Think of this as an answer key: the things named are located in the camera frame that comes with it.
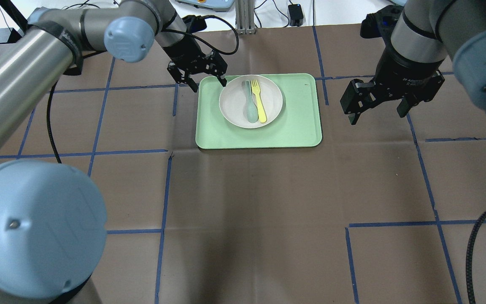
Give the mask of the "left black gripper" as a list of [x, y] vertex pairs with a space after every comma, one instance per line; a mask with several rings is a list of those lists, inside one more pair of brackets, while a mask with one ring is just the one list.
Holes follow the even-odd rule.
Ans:
[[218, 51], [205, 53], [194, 37], [181, 33], [162, 33], [161, 48], [170, 58], [167, 71], [176, 83], [187, 85], [193, 92], [198, 92], [199, 85], [191, 75], [205, 73], [215, 76], [226, 87], [228, 64]]

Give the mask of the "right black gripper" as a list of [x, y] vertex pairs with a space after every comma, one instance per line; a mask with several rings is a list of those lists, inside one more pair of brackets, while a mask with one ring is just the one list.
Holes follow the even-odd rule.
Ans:
[[434, 63], [420, 63], [404, 58], [396, 51], [384, 51], [376, 67], [372, 81], [350, 80], [340, 105], [351, 125], [359, 117], [380, 102], [402, 99], [397, 106], [399, 117], [404, 118], [416, 106], [416, 99], [403, 98], [414, 95], [419, 101], [428, 102], [444, 83], [439, 71], [443, 60]]

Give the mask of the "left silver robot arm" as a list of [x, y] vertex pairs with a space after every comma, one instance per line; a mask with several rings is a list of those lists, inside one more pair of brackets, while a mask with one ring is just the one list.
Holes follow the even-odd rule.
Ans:
[[[62, 75], [81, 75], [84, 59], [108, 52], [143, 60], [154, 42], [178, 84], [191, 75], [221, 85], [222, 51], [205, 54], [195, 33], [204, 16], [181, 18], [168, 0], [122, 0], [117, 8], [41, 8], [24, 37], [0, 58], [0, 149]], [[90, 177], [67, 164], [0, 163], [0, 304], [100, 304], [92, 274], [105, 248], [107, 211]]]

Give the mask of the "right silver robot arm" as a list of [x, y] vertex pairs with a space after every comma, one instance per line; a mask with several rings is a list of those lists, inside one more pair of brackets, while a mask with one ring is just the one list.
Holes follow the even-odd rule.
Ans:
[[397, 113], [405, 117], [433, 100], [446, 57], [471, 102], [486, 111], [486, 0], [407, 0], [368, 14], [359, 34], [382, 38], [384, 51], [374, 77], [351, 80], [340, 100], [351, 125], [387, 101], [399, 100]]

